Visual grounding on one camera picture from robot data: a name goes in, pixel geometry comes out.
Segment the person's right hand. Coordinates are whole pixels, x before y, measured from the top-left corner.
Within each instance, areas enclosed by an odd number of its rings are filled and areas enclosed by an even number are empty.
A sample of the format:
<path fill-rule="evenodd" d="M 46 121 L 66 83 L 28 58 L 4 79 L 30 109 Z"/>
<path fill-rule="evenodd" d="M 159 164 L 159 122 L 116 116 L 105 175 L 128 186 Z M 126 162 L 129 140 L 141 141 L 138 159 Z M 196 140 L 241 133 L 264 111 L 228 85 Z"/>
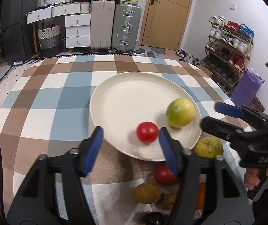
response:
<path fill-rule="evenodd" d="M 259 169 L 246 169 L 246 173 L 244 174 L 244 185 L 248 190 L 251 191 L 260 183 L 259 177 L 257 176 L 258 173 Z"/>

